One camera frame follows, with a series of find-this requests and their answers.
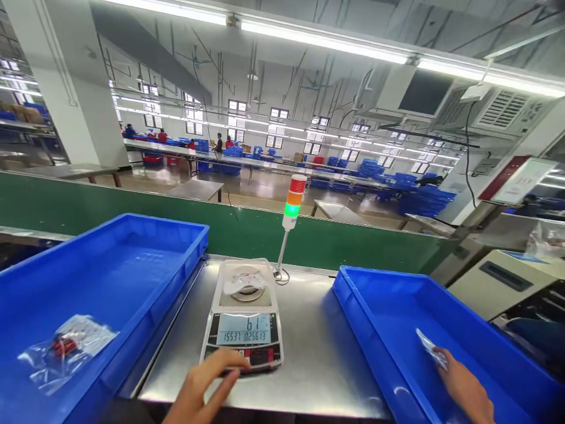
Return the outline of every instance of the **plastic bag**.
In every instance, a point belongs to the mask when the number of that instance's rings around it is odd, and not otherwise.
[[[528,238],[526,255],[547,259],[565,257],[565,223],[539,220]]]
[[[91,316],[75,315],[59,327],[51,340],[27,348],[18,359],[36,370],[29,378],[38,389],[52,395],[117,334]]]
[[[420,341],[422,342],[422,345],[424,345],[424,348],[426,349],[426,352],[428,352],[430,354],[430,356],[434,359],[434,361],[436,362],[436,364],[438,364],[440,367],[442,367],[445,371],[447,371],[447,359],[445,357],[445,355],[443,355],[443,353],[441,352],[434,352],[434,343],[428,339],[421,331],[420,329],[416,329],[416,334],[418,335],[418,337],[420,338]]]

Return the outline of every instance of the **scale display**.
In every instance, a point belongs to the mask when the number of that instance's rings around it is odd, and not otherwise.
[[[217,344],[220,346],[271,343],[270,315],[224,313],[220,317]]]

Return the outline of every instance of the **air conditioner vent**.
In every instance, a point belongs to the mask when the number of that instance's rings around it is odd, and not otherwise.
[[[529,97],[523,94],[502,90],[483,115],[479,117],[477,124],[506,130],[522,112],[529,100]]]
[[[461,117],[461,114],[468,106],[467,103],[460,102],[466,91],[467,88],[461,88],[451,93],[448,103],[444,106],[441,115],[437,119],[437,125],[449,125]]]

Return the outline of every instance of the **workbench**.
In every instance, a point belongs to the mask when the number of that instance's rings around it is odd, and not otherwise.
[[[134,367],[120,396],[172,403],[200,350],[224,256],[200,261],[192,288],[152,355]],[[285,361],[278,369],[243,376],[225,406],[285,413],[391,420],[371,369],[332,291],[336,271],[283,265],[290,282],[276,286]],[[144,352],[148,357],[152,352]],[[216,379],[205,398],[217,388]]]
[[[213,181],[190,180],[167,191],[168,196],[181,197],[196,200],[210,200],[214,194],[218,194],[218,202],[222,202],[222,187],[224,183]]]
[[[423,217],[420,215],[414,214],[406,214],[400,225],[398,226],[399,230],[403,230],[404,227],[409,223],[413,222],[420,226],[420,229],[417,232],[422,232],[424,230],[430,231],[438,236],[449,237],[455,231],[455,228],[444,224],[441,221],[438,221],[433,218]]]
[[[12,171],[20,174],[36,175],[38,177],[60,178],[62,180],[79,180],[88,178],[92,184],[96,184],[96,175],[112,175],[116,187],[121,187],[118,169],[105,167],[95,164],[64,164],[56,166],[27,168],[19,171]]]
[[[124,144],[130,150],[149,151],[152,153],[164,154],[164,155],[169,154],[174,157],[182,156],[187,160],[213,162],[213,163],[221,163],[228,165],[229,164],[241,165],[245,168],[249,168],[248,185],[251,184],[251,178],[253,176],[253,167],[258,167],[267,172],[306,175],[308,177],[308,186],[313,178],[325,178],[331,181],[340,181],[342,183],[348,183],[350,187],[361,186],[361,187],[373,187],[373,188],[388,188],[386,184],[378,183],[376,181],[369,180],[366,178],[352,177],[350,175],[343,175],[343,174],[325,173],[314,169],[299,168],[299,167],[284,165],[275,162],[265,162],[256,159],[223,156],[222,154],[199,152],[184,147],[170,146],[161,143],[151,143],[149,141],[130,140],[127,138],[124,138]]]
[[[25,153],[0,150],[0,169],[4,171],[8,171],[6,160],[20,161],[24,167],[29,168],[29,157]]]
[[[346,224],[368,225],[363,218],[341,203],[314,200],[314,208],[310,216],[315,216],[318,209],[320,209],[326,217],[334,221]]]

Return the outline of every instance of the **electrical cable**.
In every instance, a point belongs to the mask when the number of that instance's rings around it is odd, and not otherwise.
[[[473,199],[473,207],[477,207],[477,203],[475,201],[475,194],[473,193],[473,189],[471,188],[471,184],[469,183],[469,155],[470,155],[470,147],[471,144],[469,142],[469,118],[471,117],[471,112],[473,111],[473,107],[475,106],[476,101],[471,103],[471,107],[469,108],[469,112],[467,114],[467,120],[465,122],[465,139],[467,140],[467,163],[465,164],[465,181],[467,182],[467,187],[471,192],[471,198]]]

